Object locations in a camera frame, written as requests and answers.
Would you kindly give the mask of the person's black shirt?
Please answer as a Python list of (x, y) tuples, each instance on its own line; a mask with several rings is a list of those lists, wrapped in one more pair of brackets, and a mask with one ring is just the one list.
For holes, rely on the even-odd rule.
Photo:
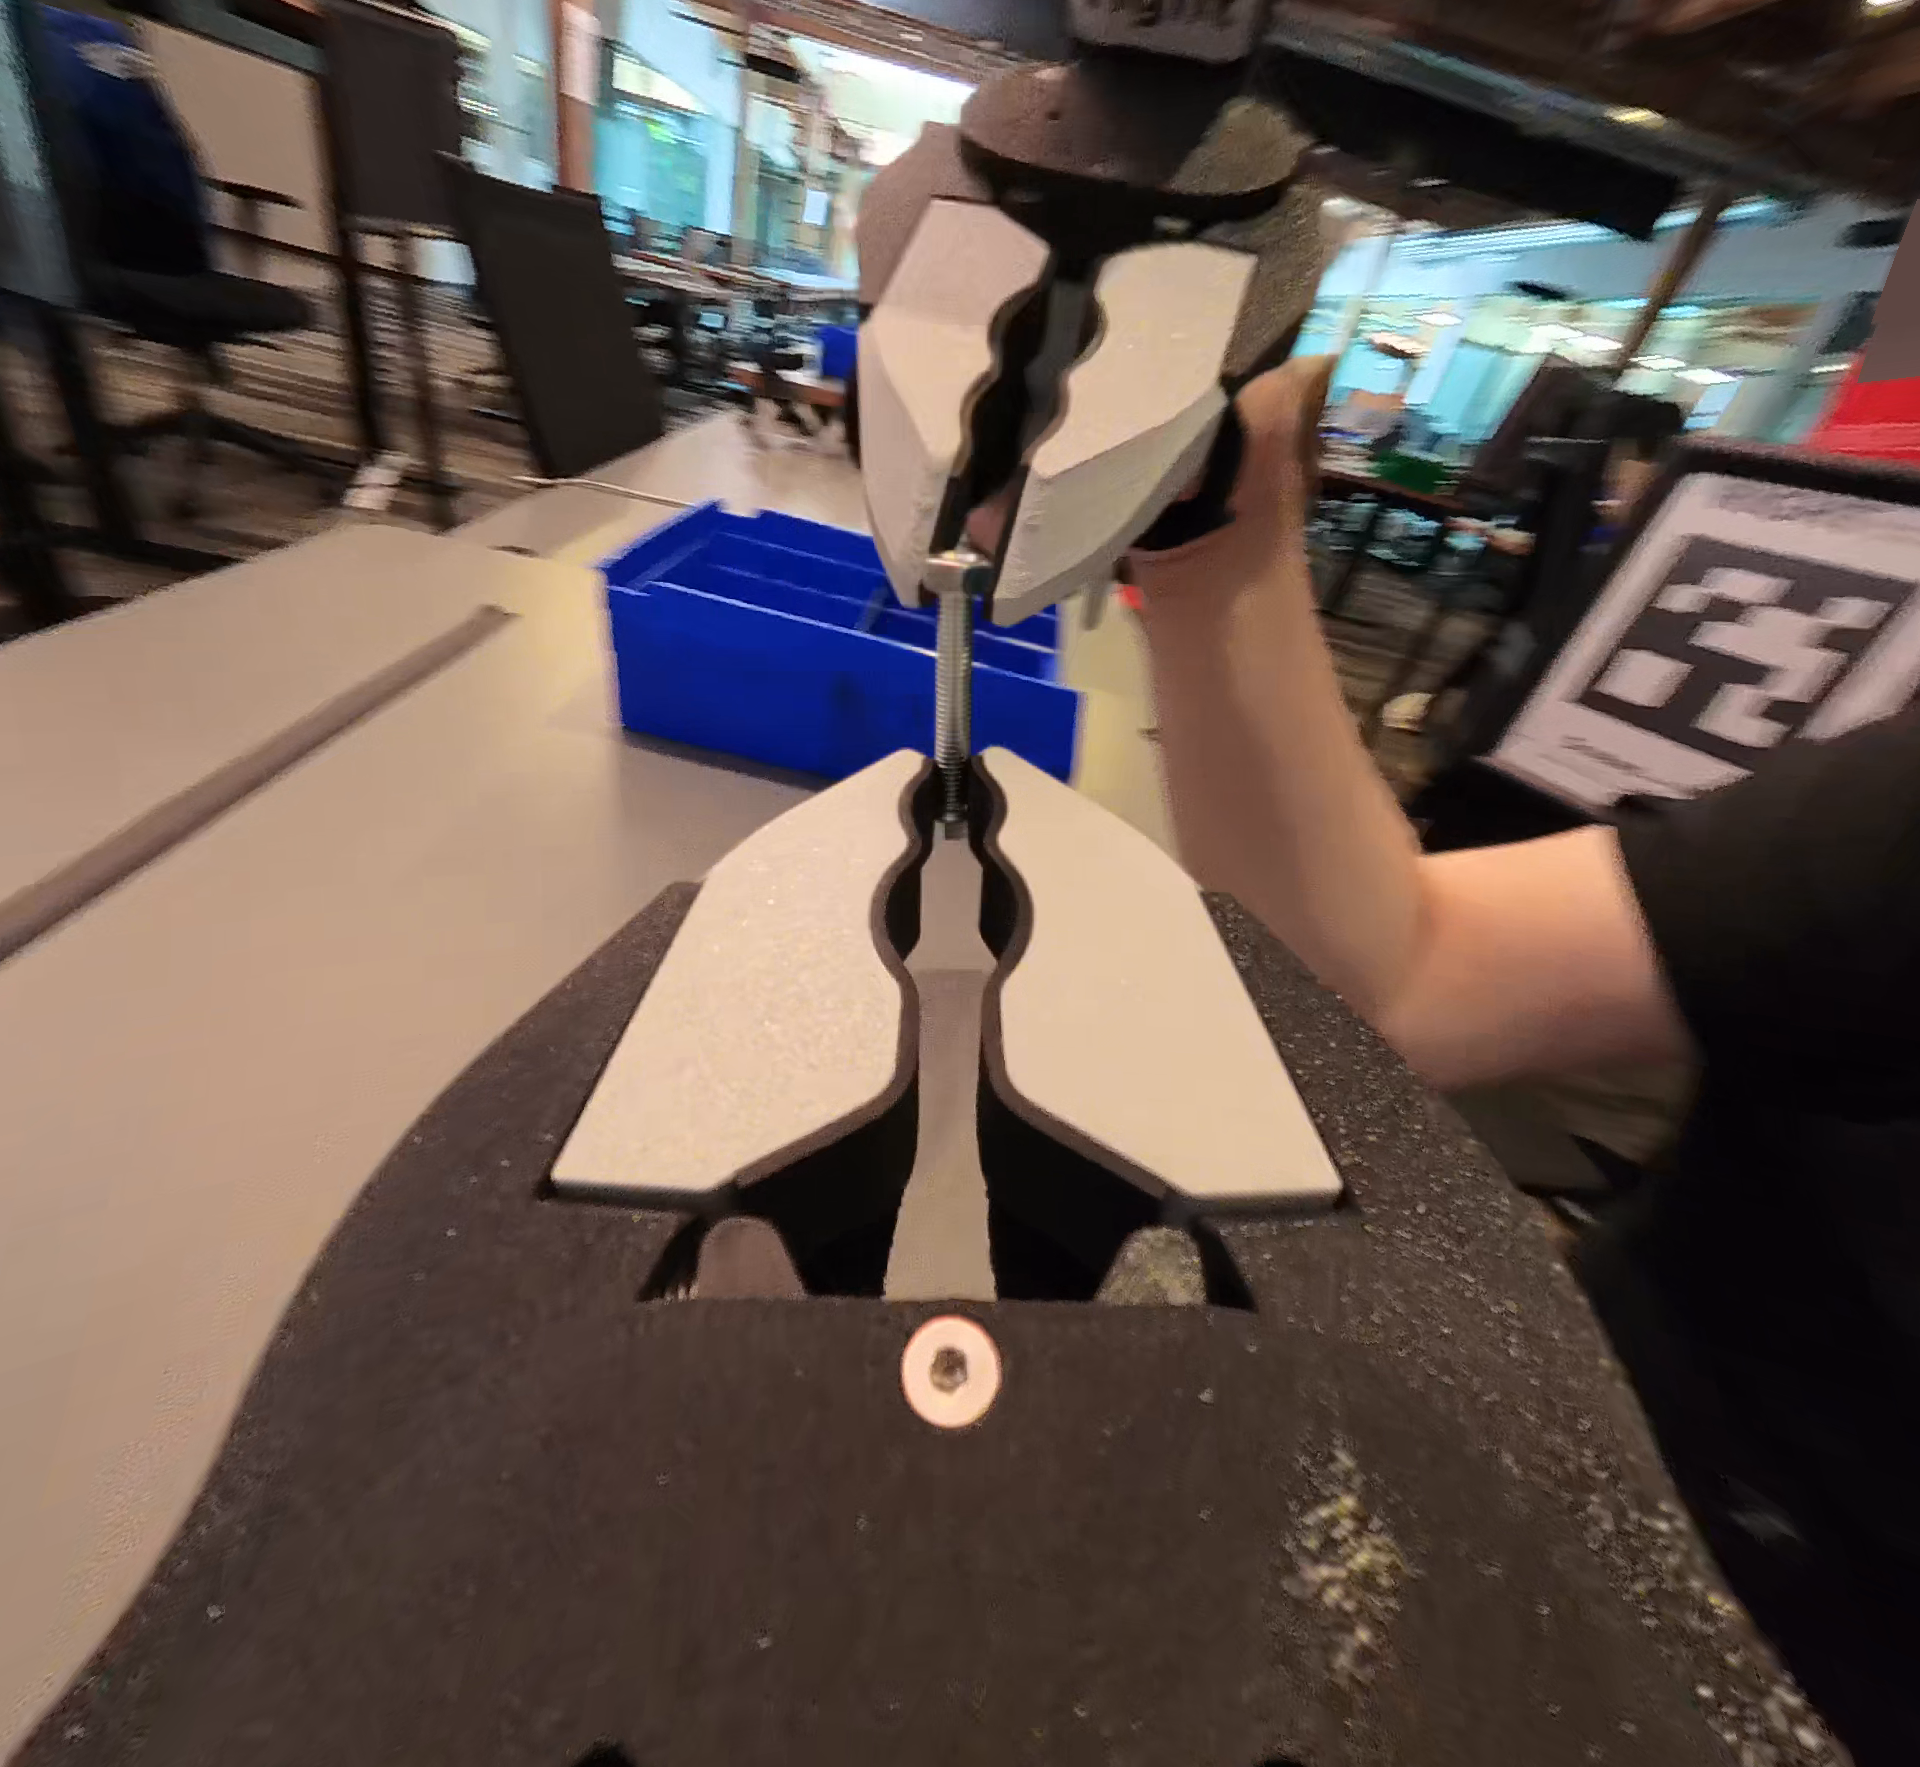
[(1916, 708), (1618, 830), (1700, 1078), (1575, 1275), (1760, 1633), (1916, 1763)]

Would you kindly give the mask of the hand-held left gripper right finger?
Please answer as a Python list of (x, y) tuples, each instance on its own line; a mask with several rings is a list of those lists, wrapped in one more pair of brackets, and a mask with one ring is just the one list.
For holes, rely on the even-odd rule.
[(1011, 1101), (1164, 1207), (1337, 1203), (1337, 1167), (1188, 872), (1010, 750), (985, 750), (976, 776), (982, 858), (1014, 894), (990, 1014)]

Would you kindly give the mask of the person's right hand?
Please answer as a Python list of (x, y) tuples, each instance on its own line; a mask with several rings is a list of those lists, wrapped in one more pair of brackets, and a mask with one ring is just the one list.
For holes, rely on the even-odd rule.
[(1144, 604), (1224, 606), (1300, 566), (1333, 366), (1293, 356), (1235, 394), (1193, 482), (1124, 558)]

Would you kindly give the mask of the black office chair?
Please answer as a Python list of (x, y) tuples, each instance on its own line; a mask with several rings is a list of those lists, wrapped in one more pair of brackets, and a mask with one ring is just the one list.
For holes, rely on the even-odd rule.
[(97, 196), (84, 248), (87, 306), (95, 320), (175, 354), (190, 388), (165, 414), (110, 432), (124, 454), (150, 452), (162, 440), (182, 444), (182, 478), (169, 514), (191, 524), (204, 514), (204, 476), (223, 446), (324, 480), (334, 462), (294, 436), (277, 436), (217, 412), (207, 388), (223, 374), (223, 354), (260, 340), (312, 330), (318, 312), (296, 290), (213, 266), (205, 228), (191, 204), (165, 204), (133, 192)]

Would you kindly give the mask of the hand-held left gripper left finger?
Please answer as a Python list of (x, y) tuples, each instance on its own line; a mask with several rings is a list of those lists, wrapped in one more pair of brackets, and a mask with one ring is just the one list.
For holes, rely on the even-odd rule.
[(707, 1207), (907, 1097), (925, 776), (891, 752), (707, 870), (549, 1169), (557, 1195)]

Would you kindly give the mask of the blue divided parts bin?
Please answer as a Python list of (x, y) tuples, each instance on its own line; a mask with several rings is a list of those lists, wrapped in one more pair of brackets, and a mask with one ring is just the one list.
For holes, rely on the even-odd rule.
[(935, 752), (940, 608), (868, 534), (706, 502), (597, 572), (627, 732), (828, 782)]

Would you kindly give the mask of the black and white marker board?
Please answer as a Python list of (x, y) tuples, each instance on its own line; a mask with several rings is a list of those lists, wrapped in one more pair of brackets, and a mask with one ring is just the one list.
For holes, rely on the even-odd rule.
[(1683, 440), (1475, 764), (1604, 820), (1881, 722), (1916, 684), (1916, 468)]

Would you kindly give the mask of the blue jacket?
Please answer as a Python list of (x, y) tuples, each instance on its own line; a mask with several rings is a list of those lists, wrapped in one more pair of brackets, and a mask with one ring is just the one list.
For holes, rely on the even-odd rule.
[(113, 20), (44, 6), (39, 28), (85, 260), (195, 278), (213, 268), (200, 164), (146, 48)]

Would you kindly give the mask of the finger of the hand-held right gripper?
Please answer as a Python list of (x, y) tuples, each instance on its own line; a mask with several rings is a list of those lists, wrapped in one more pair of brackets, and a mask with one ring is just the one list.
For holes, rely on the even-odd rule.
[(1196, 480), (1226, 414), (1226, 358), (1258, 258), (1141, 244), (1092, 284), (1097, 332), (1022, 462), (990, 616), (1015, 626), (1083, 590)]
[(934, 554), (1007, 474), (1011, 354), (1039, 316), (1052, 250), (988, 204), (931, 200), (858, 332), (859, 472), (891, 594), (919, 608)]

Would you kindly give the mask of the silver threaded bolt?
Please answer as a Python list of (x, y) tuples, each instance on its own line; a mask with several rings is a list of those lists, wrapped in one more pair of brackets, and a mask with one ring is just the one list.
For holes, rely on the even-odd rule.
[(934, 604), (931, 760), (941, 810), (970, 810), (974, 754), (976, 608), (990, 590), (993, 564), (972, 542), (957, 542), (924, 564), (924, 592)]

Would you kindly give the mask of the black panel on stand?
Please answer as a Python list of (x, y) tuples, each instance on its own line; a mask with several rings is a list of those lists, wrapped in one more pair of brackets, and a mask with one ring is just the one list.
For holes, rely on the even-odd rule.
[[(462, 144), (462, 46), (441, 20), (393, 0), (316, 0), (318, 108), (327, 218), (348, 334), (362, 462), (348, 504), (388, 506), (412, 484), (437, 532), (457, 524), (445, 478), (423, 318), (420, 246), (452, 236), (441, 160)], [(385, 282), (409, 390), (413, 452), (385, 438), (368, 314), (365, 244), (383, 244)]]

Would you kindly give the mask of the person's right forearm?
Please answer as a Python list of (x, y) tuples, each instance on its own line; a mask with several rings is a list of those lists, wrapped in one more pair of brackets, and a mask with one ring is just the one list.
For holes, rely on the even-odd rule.
[(1432, 856), (1361, 746), (1303, 556), (1134, 558), (1179, 860), (1439, 1093), (1692, 1042), (1604, 826)]

